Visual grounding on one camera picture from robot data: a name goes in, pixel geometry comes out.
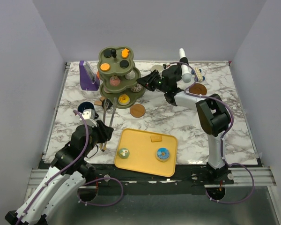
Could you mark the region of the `yellow frosted donut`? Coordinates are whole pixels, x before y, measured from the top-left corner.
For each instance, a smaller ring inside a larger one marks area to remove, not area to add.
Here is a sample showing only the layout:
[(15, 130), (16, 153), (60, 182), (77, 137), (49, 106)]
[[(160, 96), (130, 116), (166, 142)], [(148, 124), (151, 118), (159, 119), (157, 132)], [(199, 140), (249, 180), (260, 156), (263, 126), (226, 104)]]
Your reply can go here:
[(127, 104), (129, 104), (130, 103), (129, 96), (127, 94), (120, 95), (119, 98), (118, 98), (118, 103), (120, 105), (127, 105)]

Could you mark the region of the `yellow serving tray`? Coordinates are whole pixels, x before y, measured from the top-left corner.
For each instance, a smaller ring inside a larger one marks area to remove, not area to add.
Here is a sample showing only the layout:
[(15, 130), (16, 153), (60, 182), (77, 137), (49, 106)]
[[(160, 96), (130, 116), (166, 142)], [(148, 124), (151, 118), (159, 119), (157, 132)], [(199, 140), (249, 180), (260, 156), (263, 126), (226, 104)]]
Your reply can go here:
[[(152, 135), (161, 135), (162, 141), (151, 142)], [(114, 164), (120, 169), (171, 177), (176, 168), (177, 145), (178, 141), (172, 135), (126, 128), (121, 133)], [(130, 155), (127, 159), (118, 156), (121, 148), (129, 149)], [(159, 148), (169, 150), (170, 158), (166, 162), (161, 162), (155, 157)]]

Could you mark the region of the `grey snowball cake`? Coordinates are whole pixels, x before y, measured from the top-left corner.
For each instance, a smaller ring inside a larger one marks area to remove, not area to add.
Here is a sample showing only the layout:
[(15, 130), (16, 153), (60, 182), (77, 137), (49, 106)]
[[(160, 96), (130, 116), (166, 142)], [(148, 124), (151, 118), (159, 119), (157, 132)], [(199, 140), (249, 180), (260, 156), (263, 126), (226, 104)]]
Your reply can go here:
[(131, 71), (128, 74), (126, 74), (126, 79), (132, 80), (134, 78), (135, 78), (135, 72), (134, 71)]

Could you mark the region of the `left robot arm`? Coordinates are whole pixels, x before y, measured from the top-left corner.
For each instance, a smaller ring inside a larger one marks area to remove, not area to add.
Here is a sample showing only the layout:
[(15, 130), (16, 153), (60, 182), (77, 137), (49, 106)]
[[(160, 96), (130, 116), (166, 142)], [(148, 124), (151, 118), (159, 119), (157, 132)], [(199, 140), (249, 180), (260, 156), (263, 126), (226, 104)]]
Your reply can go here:
[(70, 141), (59, 150), (45, 177), (30, 198), (5, 220), (11, 225), (45, 225), (55, 210), (82, 184), (90, 185), (95, 168), (84, 159), (100, 143), (109, 141), (113, 128), (97, 120), (93, 127), (79, 125)]

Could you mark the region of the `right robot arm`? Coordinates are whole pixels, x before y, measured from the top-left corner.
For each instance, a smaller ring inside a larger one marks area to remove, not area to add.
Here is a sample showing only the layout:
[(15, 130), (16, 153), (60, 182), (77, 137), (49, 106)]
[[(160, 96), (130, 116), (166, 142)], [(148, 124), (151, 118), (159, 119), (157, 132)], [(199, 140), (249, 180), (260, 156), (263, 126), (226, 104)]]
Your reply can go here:
[(137, 83), (148, 91), (164, 93), (166, 101), (173, 106), (196, 110), (201, 128), (207, 134), (209, 156), (206, 178), (210, 183), (218, 183), (228, 173), (224, 157), (224, 137), (233, 126), (233, 113), (217, 94), (211, 96), (192, 94), (181, 89), (177, 82), (197, 76), (198, 73), (185, 62), (173, 62), (162, 72), (152, 71), (137, 79)]

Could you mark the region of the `black lamp white bulb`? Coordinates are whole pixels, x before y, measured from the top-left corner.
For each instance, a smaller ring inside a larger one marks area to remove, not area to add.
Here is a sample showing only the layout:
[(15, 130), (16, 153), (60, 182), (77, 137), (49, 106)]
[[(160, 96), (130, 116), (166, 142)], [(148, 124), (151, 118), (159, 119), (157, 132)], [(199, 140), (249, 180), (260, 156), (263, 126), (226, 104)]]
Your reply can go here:
[(179, 49), (179, 62), (181, 63), (181, 77), (183, 82), (189, 83), (192, 80), (192, 75), (190, 72), (190, 68), (188, 67), (188, 58), (186, 57), (185, 51), (183, 48)]

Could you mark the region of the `orange fish cookie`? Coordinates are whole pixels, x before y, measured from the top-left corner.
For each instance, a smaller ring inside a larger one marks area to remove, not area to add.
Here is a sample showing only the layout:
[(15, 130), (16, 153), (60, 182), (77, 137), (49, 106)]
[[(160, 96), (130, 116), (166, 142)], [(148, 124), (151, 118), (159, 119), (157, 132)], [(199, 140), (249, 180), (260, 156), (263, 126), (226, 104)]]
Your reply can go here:
[(130, 54), (130, 50), (128, 48), (124, 48), (122, 51), (121, 51), (121, 57), (123, 59), (127, 59), (129, 57), (129, 54)]

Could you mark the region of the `pink snowball cake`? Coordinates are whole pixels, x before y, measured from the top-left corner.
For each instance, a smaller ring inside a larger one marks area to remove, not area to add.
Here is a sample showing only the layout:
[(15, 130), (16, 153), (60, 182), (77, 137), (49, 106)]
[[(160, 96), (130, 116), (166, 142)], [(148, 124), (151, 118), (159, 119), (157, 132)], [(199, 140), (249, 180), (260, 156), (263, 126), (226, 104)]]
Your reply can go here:
[(120, 83), (121, 83), (121, 80), (120, 80), (117, 76), (112, 76), (112, 77), (110, 78), (110, 85), (111, 85), (111, 86), (116, 87), (116, 86), (118, 86)]

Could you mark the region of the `white sprinkled donut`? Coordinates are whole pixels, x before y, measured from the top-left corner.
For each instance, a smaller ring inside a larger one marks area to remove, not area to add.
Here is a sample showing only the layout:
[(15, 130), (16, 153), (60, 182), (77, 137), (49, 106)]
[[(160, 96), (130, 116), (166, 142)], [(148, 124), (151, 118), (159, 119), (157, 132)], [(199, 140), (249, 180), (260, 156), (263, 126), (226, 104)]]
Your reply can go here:
[(142, 91), (143, 87), (140, 84), (137, 84), (136, 86), (131, 88), (131, 91), (134, 93), (138, 93), (140, 91)]

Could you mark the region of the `black patterned sandwich cookie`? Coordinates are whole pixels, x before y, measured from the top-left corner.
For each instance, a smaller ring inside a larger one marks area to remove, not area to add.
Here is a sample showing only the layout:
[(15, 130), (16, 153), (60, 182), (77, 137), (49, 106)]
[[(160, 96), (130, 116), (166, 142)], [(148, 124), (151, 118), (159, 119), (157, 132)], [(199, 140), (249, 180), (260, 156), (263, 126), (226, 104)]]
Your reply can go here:
[(112, 56), (111, 50), (110, 49), (105, 49), (103, 51), (103, 56), (106, 57), (106, 58), (111, 57)]

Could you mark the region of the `green tiered cake stand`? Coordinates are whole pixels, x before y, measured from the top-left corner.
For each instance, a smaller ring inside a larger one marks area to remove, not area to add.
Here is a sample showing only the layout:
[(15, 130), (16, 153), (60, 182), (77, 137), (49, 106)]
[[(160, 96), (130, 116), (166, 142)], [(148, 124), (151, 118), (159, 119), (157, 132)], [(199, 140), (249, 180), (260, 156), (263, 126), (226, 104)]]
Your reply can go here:
[(101, 95), (111, 102), (116, 99), (118, 109), (133, 106), (145, 90), (137, 83), (141, 73), (135, 65), (132, 49), (128, 46), (108, 46), (100, 51), (98, 58)]

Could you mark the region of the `round orange biscuit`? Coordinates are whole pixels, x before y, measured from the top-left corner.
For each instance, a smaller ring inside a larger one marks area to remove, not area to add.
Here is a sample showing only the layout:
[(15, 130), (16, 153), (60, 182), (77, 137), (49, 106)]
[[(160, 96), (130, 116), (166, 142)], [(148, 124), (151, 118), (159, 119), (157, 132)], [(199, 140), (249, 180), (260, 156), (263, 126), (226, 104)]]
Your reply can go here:
[(101, 65), (100, 65), (100, 69), (102, 70), (102, 71), (109, 71), (110, 70), (110, 68), (111, 68), (111, 66), (110, 66), (110, 64), (109, 63), (102, 63)]

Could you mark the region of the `blue frosted donut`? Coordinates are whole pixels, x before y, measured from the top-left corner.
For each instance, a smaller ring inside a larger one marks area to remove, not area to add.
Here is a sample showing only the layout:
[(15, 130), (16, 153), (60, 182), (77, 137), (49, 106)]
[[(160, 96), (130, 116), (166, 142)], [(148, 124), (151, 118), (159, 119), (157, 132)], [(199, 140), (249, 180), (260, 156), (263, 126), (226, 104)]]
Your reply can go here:
[(166, 162), (170, 158), (170, 152), (167, 148), (159, 148), (156, 151), (155, 157), (161, 162)]

